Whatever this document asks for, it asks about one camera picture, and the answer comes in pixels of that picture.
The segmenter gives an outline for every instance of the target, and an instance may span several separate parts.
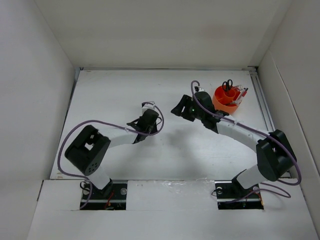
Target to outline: wire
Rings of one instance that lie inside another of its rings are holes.
[[[199,83],[199,81],[197,81],[197,80],[193,80],[193,81],[191,82],[192,98],[193,98],[194,101],[198,104],[198,106],[199,106],[202,110],[204,110],[206,113],[208,113],[208,114],[210,114],[210,115],[212,115],[212,116],[214,116],[214,117],[216,117],[216,118],[224,119],[224,120],[226,120],[226,121],[228,121],[228,122],[231,122],[231,123],[235,124],[235,121],[234,121],[234,120],[232,120],[232,119],[230,119],[230,118],[227,118],[227,117],[224,117],[224,116],[220,116],[220,115],[218,115],[218,114],[215,114],[215,113],[209,111],[208,109],[206,109],[204,106],[202,106],[202,104],[199,102],[199,100],[197,99],[197,97],[196,97],[196,95],[195,95],[194,83],[197,83],[198,86],[200,86],[200,83]],[[291,161],[292,161],[292,163],[293,163],[293,165],[294,165],[294,167],[295,167],[295,169],[296,169],[296,171],[297,171],[297,175],[298,175],[297,182],[291,183],[291,182],[286,182],[286,181],[282,181],[282,180],[279,180],[279,179],[278,179],[278,182],[283,183],[283,184],[286,184],[286,185],[290,185],[290,186],[297,186],[297,185],[299,185],[299,184],[301,183],[302,176],[301,176],[301,171],[300,171],[300,169],[299,169],[299,166],[298,166],[295,158],[292,156],[292,154],[288,151],[288,149],[286,149],[286,147],[285,147],[281,142],[279,142],[279,141],[276,140],[274,137],[272,137],[272,136],[270,136],[270,135],[268,135],[268,134],[266,134],[266,133],[264,133],[264,132],[261,132],[261,131],[259,131],[259,130],[254,129],[254,128],[251,128],[251,127],[249,127],[249,126],[246,126],[246,125],[244,125],[244,124],[242,124],[242,123],[237,123],[237,125],[240,126],[240,127],[242,127],[242,128],[244,128],[244,129],[247,129],[247,130],[249,130],[249,131],[251,131],[251,132],[260,134],[260,135],[262,135],[262,136],[264,136],[264,137],[272,140],[272,141],[273,141],[274,143],[276,143],[280,148],[282,148],[282,150],[289,156],[289,158],[291,159]],[[273,193],[273,194],[282,196],[282,197],[284,197],[284,198],[291,198],[291,195],[290,195],[286,190],[284,190],[284,189],[282,189],[282,188],[280,188],[280,187],[278,187],[278,186],[271,185],[271,184],[268,184],[268,183],[263,183],[263,182],[260,183],[260,184],[266,185],[266,186],[269,186],[269,187],[273,187],[273,188],[276,188],[276,189],[279,189],[279,190],[281,190],[282,192],[286,193],[286,195],[283,195],[283,194],[281,194],[281,193],[279,193],[279,192],[276,192],[276,191],[273,191],[273,190],[269,190],[269,189],[266,189],[266,188],[257,188],[257,189],[255,189],[255,190],[253,190],[252,192],[248,193],[247,195],[241,197],[241,198],[238,198],[238,199],[235,199],[235,200],[232,200],[232,201],[226,201],[226,203],[232,204],[232,203],[238,202],[238,201],[240,201],[240,200],[242,200],[242,199],[245,199],[245,198],[249,197],[251,194],[254,194],[254,193],[259,192],[259,191],[266,191],[266,192],[270,192],[270,193]]]
[[[57,165],[58,165],[58,170],[66,175],[66,176],[69,176],[69,177],[76,177],[76,178],[82,178],[86,181],[89,182],[90,184],[90,191],[89,191],[89,195],[85,201],[85,203],[80,206],[80,209],[83,209],[89,202],[90,198],[91,198],[91,195],[92,195],[92,189],[93,189],[93,185],[92,185],[92,182],[89,180],[89,178],[87,176],[84,176],[84,175],[79,175],[79,174],[73,174],[73,173],[69,173],[69,172],[66,172],[64,171],[62,168],[61,168],[61,156],[62,156],[62,152],[64,150],[64,147],[67,143],[67,140],[70,138],[71,134],[73,134],[75,132],[75,130],[77,130],[78,128],[80,128],[81,126],[85,125],[85,124],[89,124],[89,123],[98,123],[98,124],[102,124],[102,125],[107,125],[107,126],[111,126],[111,127],[114,127],[114,128],[118,128],[118,129],[122,129],[122,130],[125,130],[125,131],[129,131],[129,132],[132,132],[132,133],[135,133],[135,134],[139,134],[139,135],[143,135],[143,136],[154,136],[156,134],[158,134],[163,128],[164,128],[164,125],[165,125],[165,119],[164,119],[164,115],[163,113],[161,112],[160,108],[157,107],[154,103],[152,102],[143,102],[142,104],[149,104],[149,105],[153,105],[157,110],[158,112],[160,113],[161,115],[161,118],[162,118],[162,124],[161,124],[161,127],[158,131],[154,132],[154,133],[144,133],[144,132],[139,132],[139,131],[136,131],[136,130],[132,130],[132,129],[128,129],[126,127],[123,127],[123,126],[119,126],[119,125],[115,125],[115,124],[112,124],[112,123],[109,123],[109,122],[105,122],[105,121],[100,121],[100,120],[87,120],[87,121],[83,121],[81,123],[79,123],[78,125],[76,125],[73,129],[71,129],[71,131],[65,136],[64,140],[62,141],[62,144],[61,144],[61,147],[59,149],[59,152],[58,152],[58,157],[57,157]]]
[[[211,193],[212,196],[216,197],[217,195],[214,195],[214,192],[216,192],[217,189],[213,190],[213,192]]]
[[[104,205],[104,210],[106,210],[106,208],[108,207],[110,199],[114,196],[114,194],[115,194],[115,191],[112,191],[110,194],[110,197],[108,198],[108,201],[106,201],[106,204]]]
[[[81,182],[80,182],[80,188],[81,188],[82,190],[84,190],[84,191],[90,192],[90,189],[89,189],[89,188],[85,188],[82,184],[86,184],[86,182],[85,182],[85,181],[81,181]]]
[[[157,117],[156,119],[160,119],[160,122],[158,122],[156,125],[158,126],[160,123],[162,123],[162,119],[161,119],[161,117]]]

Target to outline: white panel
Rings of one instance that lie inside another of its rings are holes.
[[[26,240],[42,180],[9,181],[0,186],[0,239]]]
[[[0,181],[46,179],[74,69],[32,0],[0,1],[0,74]]]
[[[95,70],[81,71],[62,133],[64,138],[77,124],[90,119],[125,126],[141,115],[141,103],[154,101],[164,114],[164,128],[138,144],[108,149],[102,162],[114,180],[232,179],[257,164],[250,148],[230,137],[206,129],[199,120],[187,121],[170,111],[184,94],[190,95],[192,80],[200,81],[209,94],[224,80],[248,87],[234,117],[249,126],[266,129],[247,71],[194,70]],[[93,124],[105,129],[101,124]],[[67,146],[81,131],[75,131]],[[62,169],[80,173],[64,156]],[[51,178],[69,179],[54,163]]]
[[[110,182],[110,177],[107,175],[107,172],[103,166],[99,166],[94,173],[87,177],[98,189],[103,189]]]
[[[130,210],[79,211],[78,180],[45,181],[28,240],[318,239],[298,186],[284,187],[291,199],[262,192],[264,210],[218,210],[210,184],[131,181]]]
[[[35,0],[75,66],[257,66],[291,0]]]
[[[270,47],[320,168],[320,1],[295,0]]]
[[[254,165],[251,168],[246,169],[236,178],[236,180],[244,189],[249,189],[255,184],[267,181],[267,179],[259,171],[258,165]]]
[[[301,187],[319,232],[320,177],[302,130],[304,126],[301,127],[299,123],[295,108],[269,51],[264,56],[258,72],[274,125],[285,132],[297,158],[302,173]]]
[[[233,120],[233,121],[237,121],[237,119],[234,119],[232,116],[227,116],[226,118]],[[239,119],[239,121],[246,126],[248,125],[247,123],[243,122],[240,119]],[[221,119],[221,121],[216,124],[216,128],[217,128],[217,131],[219,134],[233,138],[234,140],[238,141],[239,143],[242,143],[243,145],[249,147],[254,152],[256,152],[256,150],[257,150],[256,146],[258,144],[258,141],[266,138],[265,136],[262,136],[259,133],[252,132],[252,131],[245,129],[239,125],[230,123],[230,121],[228,121],[226,119]],[[255,130],[258,130],[258,131],[265,133],[267,135],[269,134],[269,131],[267,131],[267,130],[262,130],[262,129],[257,129],[257,128]]]

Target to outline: white wall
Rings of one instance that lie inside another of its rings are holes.
[[[301,187],[320,233],[320,1],[294,0],[265,54],[259,76],[276,127],[302,172]]]
[[[291,0],[35,0],[75,66],[257,66]]]
[[[50,176],[74,68],[33,0],[0,0],[0,182]]]

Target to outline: orange cylinder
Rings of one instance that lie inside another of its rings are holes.
[[[232,101],[236,100],[238,95],[240,94],[239,91],[235,91],[234,89],[230,89],[228,92],[224,91],[222,86],[219,86],[212,97],[212,103],[216,110],[222,110],[229,114],[233,114],[237,108],[239,107],[236,104],[231,104],[226,106],[226,104],[231,103]]]

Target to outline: cable clip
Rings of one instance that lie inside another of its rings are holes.
[[[238,121],[238,120],[234,120],[233,124],[234,126],[237,126],[237,124],[241,124],[243,123],[244,121]]]

